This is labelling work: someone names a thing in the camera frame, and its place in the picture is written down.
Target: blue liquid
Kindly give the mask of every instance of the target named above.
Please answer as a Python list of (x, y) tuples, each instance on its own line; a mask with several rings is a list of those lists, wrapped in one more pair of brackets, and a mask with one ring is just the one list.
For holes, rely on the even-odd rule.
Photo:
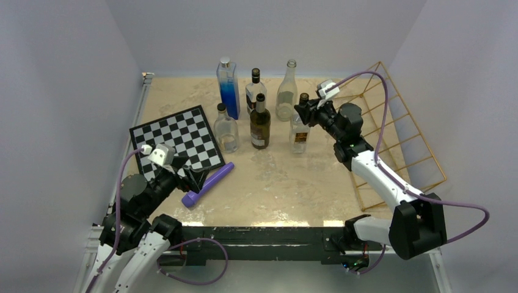
[(237, 120), (239, 118), (239, 97), (236, 96), (234, 84), (231, 82), (219, 84), (221, 101), (227, 107), (228, 115)]

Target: blue bottle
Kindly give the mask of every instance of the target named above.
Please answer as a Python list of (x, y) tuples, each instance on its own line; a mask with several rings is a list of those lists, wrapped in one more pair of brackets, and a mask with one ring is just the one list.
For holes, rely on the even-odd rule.
[(219, 83), (221, 102), (227, 107), (228, 115), (237, 120), (240, 108), (236, 64), (231, 62), (228, 57), (219, 59), (216, 76)]

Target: black bottle cap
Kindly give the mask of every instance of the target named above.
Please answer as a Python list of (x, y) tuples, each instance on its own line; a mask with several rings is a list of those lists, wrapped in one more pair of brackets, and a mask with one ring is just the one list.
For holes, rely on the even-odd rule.
[(264, 93), (258, 93), (256, 99), (258, 102), (264, 102), (266, 97), (264, 96)]
[(225, 110), (227, 110), (227, 107), (225, 106), (225, 104), (223, 104), (223, 103), (219, 103), (219, 104), (217, 105), (217, 110), (218, 110), (219, 112), (224, 112)]
[(305, 105), (309, 101), (309, 95), (307, 93), (301, 93), (299, 98), (299, 105)]
[(252, 69), (252, 82), (258, 84), (260, 80), (261, 71), (259, 68)]

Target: clear glass bottle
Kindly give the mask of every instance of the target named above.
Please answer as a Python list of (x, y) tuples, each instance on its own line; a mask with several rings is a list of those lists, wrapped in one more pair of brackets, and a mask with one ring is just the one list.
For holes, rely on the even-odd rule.
[(255, 97), (262, 93), (266, 96), (266, 87), (264, 83), (260, 81), (261, 71), (259, 68), (252, 69), (252, 82), (247, 84), (245, 87), (246, 91), (246, 108), (248, 110), (248, 114), (255, 109)]
[[(301, 93), (299, 99), (299, 105), (303, 106), (309, 101), (309, 95), (307, 93)], [(301, 116), (297, 111), (293, 111), (291, 117), (291, 131), (290, 131), (290, 147), (291, 152), (294, 154), (302, 154), (306, 151), (307, 140), (309, 138), (309, 131), (311, 128), (308, 125), (304, 125)]]
[(236, 64), (231, 62), (228, 57), (219, 59), (216, 76), (221, 102), (227, 107), (229, 116), (237, 120), (239, 118), (239, 89)]
[(275, 114), (280, 121), (288, 121), (293, 114), (293, 105), (297, 97), (297, 84), (295, 83), (295, 68), (297, 62), (290, 59), (287, 64), (286, 75), (277, 91)]
[(228, 116), (227, 107), (223, 103), (217, 105), (218, 116), (214, 122), (214, 136), (217, 145), (224, 153), (233, 153), (239, 148), (239, 133), (236, 120)]
[(252, 146), (262, 150), (270, 144), (271, 116), (265, 105), (264, 94), (258, 94), (256, 99), (256, 108), (250, 113), (250, 135)]

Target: checkered board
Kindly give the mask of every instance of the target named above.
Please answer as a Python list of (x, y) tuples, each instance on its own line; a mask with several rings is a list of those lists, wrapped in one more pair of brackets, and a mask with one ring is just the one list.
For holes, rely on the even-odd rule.
[[(133, 127), (129, 133), (135, 150), (145, 144), (165, 143), (176, 149), (175, 156), (188, 156), (186, 165), (193, 169), (213, 170), (225, 165), (201, 105)], [(151, 180), (159, 170), (146, 157), (139, 153), (137, 164), (140, 173)], [(183, 170), (178, 174), (185, 176)]]

